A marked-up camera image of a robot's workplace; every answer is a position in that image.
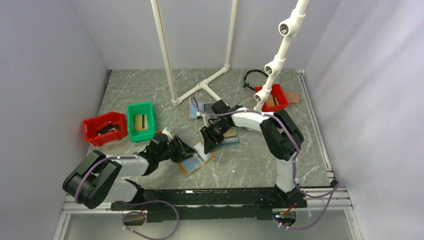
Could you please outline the grey striped credit card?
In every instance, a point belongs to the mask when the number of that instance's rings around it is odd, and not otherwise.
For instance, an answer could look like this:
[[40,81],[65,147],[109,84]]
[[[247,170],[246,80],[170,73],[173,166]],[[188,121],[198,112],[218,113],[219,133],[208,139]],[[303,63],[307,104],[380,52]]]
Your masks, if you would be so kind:
[[205,146],[203,142],[198,142],[193,148],[196,150],[196,153],[193,156],[200,166],[215,157],[212,152],[205,153]]

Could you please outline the orange card holder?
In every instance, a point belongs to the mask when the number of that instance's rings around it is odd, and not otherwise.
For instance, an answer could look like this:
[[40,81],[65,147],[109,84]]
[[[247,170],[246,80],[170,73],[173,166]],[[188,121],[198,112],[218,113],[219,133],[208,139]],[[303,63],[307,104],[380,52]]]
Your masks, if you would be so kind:
[[181,171],[183,172],[183,174],[186,177],[188,177],[188,176],[192,175],[198,169],[202,168],[205,164],[199,165],[197,163],[197,161],[195,160],[195,157],[193,155],[192,157],[179,162],[178,166],[181,169]]

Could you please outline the dark grey credit card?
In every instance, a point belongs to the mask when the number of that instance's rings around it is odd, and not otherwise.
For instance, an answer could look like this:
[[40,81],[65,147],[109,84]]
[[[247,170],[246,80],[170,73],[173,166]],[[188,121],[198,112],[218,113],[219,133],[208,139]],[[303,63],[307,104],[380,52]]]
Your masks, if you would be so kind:
[[96,131],[96,134],[98,136],[100,136],[100,135],[104,135],[104,134],[111,133],[111,132],[114,132],[114,131],[119,131],[120,129],[121,128],[118,124],[109,123],[109,124],[105,125],[104,127],[98,129]]

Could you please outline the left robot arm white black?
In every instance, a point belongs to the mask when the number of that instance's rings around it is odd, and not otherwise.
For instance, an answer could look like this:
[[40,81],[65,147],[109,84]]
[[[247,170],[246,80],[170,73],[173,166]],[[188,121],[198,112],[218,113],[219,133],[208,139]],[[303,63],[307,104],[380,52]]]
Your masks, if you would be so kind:
[[156,133],[142,151],[129,156],[91,151],[65,178],[62,189],[73,196],[76,204],[88,209],[97,208],[104,202],[119,202],[137,210],[144,203],[145,190],[131,180],[131,176],[148,176],[163,161],[180,163],[196,153],[179,136]]

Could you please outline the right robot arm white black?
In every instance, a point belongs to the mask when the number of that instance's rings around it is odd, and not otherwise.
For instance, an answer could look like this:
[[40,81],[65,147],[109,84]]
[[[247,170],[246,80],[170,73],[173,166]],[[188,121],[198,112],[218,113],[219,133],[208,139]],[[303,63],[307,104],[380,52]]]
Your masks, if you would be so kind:
[[231,128],[246,128],[262,133],[268,150],[276,158],[275,200],[287,208],[299,192],[297,160],[304,136],[285,110],[263,112],[241,105],[230,107],[223,100],[213,103],[211,117],[200,129],[204,152],[214,150]]

